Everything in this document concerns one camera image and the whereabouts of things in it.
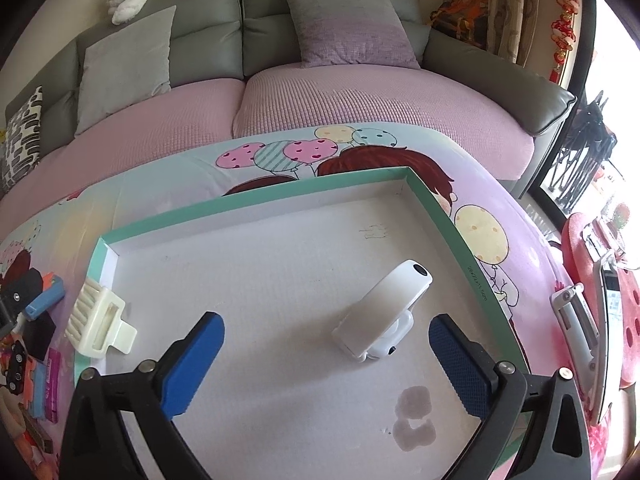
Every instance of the black and white patterned pillow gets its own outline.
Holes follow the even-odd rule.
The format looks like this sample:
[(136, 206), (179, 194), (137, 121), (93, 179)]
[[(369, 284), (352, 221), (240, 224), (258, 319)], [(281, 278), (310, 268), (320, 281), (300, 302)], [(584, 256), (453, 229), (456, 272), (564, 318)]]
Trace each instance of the black and white patterned pillow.
[(22, 105), (6, 127), (2, 157), (2, 189), (7, 192), (40, 160), (42, 86)]

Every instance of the red hanging decoration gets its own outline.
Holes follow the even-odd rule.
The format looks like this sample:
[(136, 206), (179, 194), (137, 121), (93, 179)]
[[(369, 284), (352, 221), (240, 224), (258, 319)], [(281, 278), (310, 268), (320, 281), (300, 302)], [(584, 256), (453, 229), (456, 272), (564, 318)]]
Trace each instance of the red hanging decoration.
[(580, 10), (578, 0), (556, 0), (558, 5), (562, 7), (560, 18), (551, 24), (551, 39), (556, 44), (556, 52), (554, 53), (554, 61), (556, 65), (551, 71), (549, 80), (558, 84), (564, 69), (566, 57), (570, 51), (574, 49), (576, 37), (574, 33), (575, 15)]

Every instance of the purple gradient pillow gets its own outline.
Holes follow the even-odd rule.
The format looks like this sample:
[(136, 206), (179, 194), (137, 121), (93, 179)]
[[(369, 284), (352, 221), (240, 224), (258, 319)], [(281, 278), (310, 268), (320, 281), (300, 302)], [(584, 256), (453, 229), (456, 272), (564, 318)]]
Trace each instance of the purple gradient pillow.
[(419, 69), (389, 0), (287, 0), (302, 68), (370, 64)]

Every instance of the sofa armrest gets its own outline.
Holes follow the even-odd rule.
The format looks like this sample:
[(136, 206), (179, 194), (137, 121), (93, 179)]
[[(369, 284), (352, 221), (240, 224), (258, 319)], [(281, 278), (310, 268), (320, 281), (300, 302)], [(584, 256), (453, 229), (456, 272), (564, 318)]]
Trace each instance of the sofa armrest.
[(431, 31), (422, 67), (484, 94), (532, 137), (564, 119), (576, 101), (551, 81), (437, 30)]

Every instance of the sofa backrest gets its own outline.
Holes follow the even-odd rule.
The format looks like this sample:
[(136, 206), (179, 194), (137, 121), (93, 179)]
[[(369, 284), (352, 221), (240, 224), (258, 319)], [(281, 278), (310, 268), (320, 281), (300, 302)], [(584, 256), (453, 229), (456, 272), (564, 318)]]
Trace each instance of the sofa backrest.
[(73, 38), (7, 105), (7, 121), (42, 86), (40, 156), (70, 143), (78, 125), (85, 50), (130, 23), (172, 6), (176, 9), (169, 53), (171, 85), (221, 77), (243, 79), (240, 0), (149, 0), (130, 22), (116, 26), (105, 18)]
[[(418, 62), (429, 39), (422, 24), (419, 0), (390, 0)], [(300, 62), (300, 47), (286, 0), (242, 0), (242, 60), (244, 75)]]

